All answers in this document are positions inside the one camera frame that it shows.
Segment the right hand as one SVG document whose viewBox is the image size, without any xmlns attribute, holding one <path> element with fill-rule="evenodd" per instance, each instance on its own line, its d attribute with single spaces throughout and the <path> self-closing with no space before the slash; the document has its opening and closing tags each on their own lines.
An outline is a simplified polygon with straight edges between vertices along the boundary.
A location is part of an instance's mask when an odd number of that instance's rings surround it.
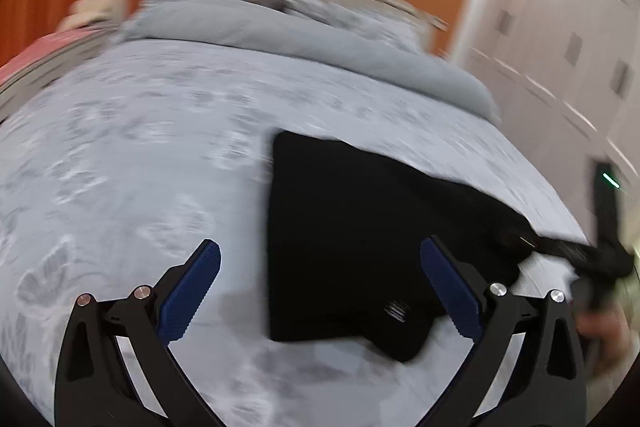
<svg viewBox="0 0 640 427">
<path fill-rule="evenodd" d="M 597 343 L 593 355 L 590 355 L 593 375 L 612 369 L 614 365 L 623 361 L 634 347 L 632 332 L 620 305 L 577 312 L 575 323 L 580 335 Z"/>
</svg>

